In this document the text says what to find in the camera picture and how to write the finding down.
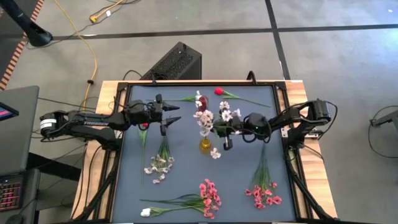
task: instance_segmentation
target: pink flower bunch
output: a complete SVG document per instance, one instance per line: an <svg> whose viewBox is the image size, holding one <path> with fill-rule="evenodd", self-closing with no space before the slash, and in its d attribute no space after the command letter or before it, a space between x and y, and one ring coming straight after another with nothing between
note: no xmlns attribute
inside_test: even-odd
<svg viewBox="0 0 398 224"><path fill-rule="evenodd" d="M277 187L277 184L271 183L270 187L274 189ZM280 205L280 203L282 203L282 199L279 196L271 197L273 195L271 189L262 189L258 185L254 186L253 191L246 189L245 193L247 196L254 197L254 206L258 209L266 208L266 206L263 204L264 201L268 205L273 205L273 204Z"/></svg>
<svg viewBox="0 0 398 224"><path fill-rule="evenodd" d="M209 179L205 179L205 184L200 184L200 196L203 199L203 203L205 204L205 209L203 209L203 215L206 218L214 219L214 214L210 212L210 210L218 211L217 206L221 206L220 196L217 194L217 189L213 182L210 182Z"/></svg>

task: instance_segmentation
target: desk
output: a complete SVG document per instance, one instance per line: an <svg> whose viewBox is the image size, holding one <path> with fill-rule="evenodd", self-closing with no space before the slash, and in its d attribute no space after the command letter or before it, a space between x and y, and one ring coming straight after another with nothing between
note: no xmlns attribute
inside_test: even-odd
<svg viewBox="0 0 398 224"><path fill-rule="evenodd" d="M110 114L112 112L112 104L109 104L110 102L114 101L113 98L116 96L117 88L118 88L118 83L150 83L151 81L147 80L140 80L140 81L105 81L102 84L101 92L99 94L99 99L98 99L98 104L97 104L97 113L102 113L102 114ZM186 80L164 80L164 81L158 81L159 83L162 82L169 82L169 83L189 83L189 82L230 82L230 83L239 83L239 82L251 82L250 80L192 80L192 81L186 81ZM280 81L280 80L261 80L258 82L284 82L287 90L287 97L289 100L289 104L293 105L296 103L301 103L304 101L307 101L307 96L305 93L304 89L304 84L302 81ZM122 91L122 97L121 99L124 99L125 92ZM278 97L279 97L279 102L281 105L281 109L284 109L284 98L281 90L278 90ZM119 102L120 105L123 105L124 102L121 100ZM306 140L305 144L310 146L311 148L315 149L316 151L320 152L320 148L318 145L318 141L316 140ZM84 178L83 180L80 178L79 180L79 185L77 192L81 191L81 199L80 203L78 203L78 196L79 194L76 194L75 198L75 203L73 205L73 209L77 206L75 217L79 216L79 214L83 211L83 207L85 206L85 203L88 203L91 201L93 196L98 190L99 182L100 182L100 176L101 176L101 171L103 168L103 161L105 158L105 152L100 151L96 154L95 158L93 158L93 154L96 150L96 148L99 146L99 143L96 141L91 141L88 144L87 147L87 152L86 152L86 158L85 158L85 164L84 164ZM307 151L306 149L302 149L300 151L301 155L301 160L302 160L302 167L303 167L303 173L305 176L305 180L307 183L307 187L309 191L312 193L312 195L315 197L317 202L323 207L323 209L331 216L336 217L336 211L335 211L335 205L333 203L333 199L331 196L330 188L329 188L329 182L328 178L326 176L326 171L325 171L325 166L323 165L323 161L317 157L317 155L314 155L314 153ZM110 168L113 164L113 158L114 154L111 154L109 157L109 166L107 167L107 171L110 171ZM93 165L91 168L91 175L90 175L90 187L88 189L87 183L88 183L88 172L89 172L89 166L90 166L90 161L93 159ZM299 189L296 187L296 193L297 193L297 198L298 198L298 207L300 210L300 216L302 218L306 218L307 214L305 212L305 202L303 199L303 196ZM109 195L109 188L106 190L102 201L101 201L101 206L99 210L99 218L105 218L106 216L106 207L108 204L108 195Z"/></svg>

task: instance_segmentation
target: red tulip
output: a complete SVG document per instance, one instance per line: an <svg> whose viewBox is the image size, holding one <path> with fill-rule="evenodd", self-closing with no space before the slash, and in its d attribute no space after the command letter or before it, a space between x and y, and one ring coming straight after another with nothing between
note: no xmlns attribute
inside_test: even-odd
<svg viewBox="0 0 398 224"><path fill-rule="evenodd" d="M221 96L224 93L224 90L220 87L216 87L216 89L214 90L214 93L216 93L216 95Z"/></svg>

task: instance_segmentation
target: black stand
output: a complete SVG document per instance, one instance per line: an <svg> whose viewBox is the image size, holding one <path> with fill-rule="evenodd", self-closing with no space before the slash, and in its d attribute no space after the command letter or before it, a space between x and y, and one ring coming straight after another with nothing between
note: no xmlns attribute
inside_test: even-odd
<svg viewBox="0 0 398 224"><path fill-rule="evenodd" d="M398 110L396 110L392 113L389 113L379 119L371 120L371 125L373 127L378 127L384 123L390 123L390 122L394 123L394 126L396 127L396 129L398 131Z"/></svg>
<svg viewBox="0 0 398 224"><path fill-rule="evenodd" d="M24 30L32 46L41 47L53 39L51 33L31 21L13 0L0 0L0 7Z"/></svg>
<svg viewBox="0 0 398 224"><path fill-rule="evenodd" d="M80 169L63 164L61 162L47 159L33 153L29 153L29 157L26 164L26 170L38 169L40 172L50 175L56 175L64 179L79 181Z"/></svg>

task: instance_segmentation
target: yellow cable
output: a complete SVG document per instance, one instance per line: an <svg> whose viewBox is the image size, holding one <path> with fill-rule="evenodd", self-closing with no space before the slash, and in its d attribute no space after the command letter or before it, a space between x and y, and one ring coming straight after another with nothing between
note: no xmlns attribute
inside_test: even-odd
<svg viewBox="0 0 398 224"><path fill-rule="evenodd" d="M123 1L124 1L124 0L120 0L120 1L116 2L116 3L113 4L112 6L107 7L106 9L102 10L102 11L101 11L99 14L97 14L96 16L94 16L94 15L90 16L90 21L91 21L92 23L97 22L97 19L99 18L99 16L102 16L106 11L112 9L113 7L115 7L115 6L117 6L118 4L122 3Z"/></svg>
<svg viewBox="0 0 398 224"><path fill-rule="evenodd" d="M57 0L54 0L54 2L57 4L58 8L61 9L61 11L64 13L64 15L68 18L68 20L69 20L70 24L72 25L73 29L75 30L77 36L78 36L82 41L84 41L84 43L85 43L85 44L87 45L87 47L89 48L91 54L93 55L93 58L94 58L94 72L93 72L93 74L92 74L90 80L94 80L94 77L95 77L95 75L96 75L96 73L97 73L98 64L97 64L97 57L95 56L95 53L94 53L93 48L91 48L91 46L88 44L88 42L87 42L84 38L81 37L81 35L79 34L79 31L77 30L77 28L76 28L75 24L73 23L72 19L68 16L67 12L65 12L65 10L64 10L63 7L60 5L60 3L59 3ZM87 89L86 89L86 95L85 95L85 101L84 101L84 104L83 104L83 109L86 108L87 96L88 96L88 92L89 92L89 90L90 90L90 86L91 86L91 84L89 83L88 86L87 86Z"/></svg>

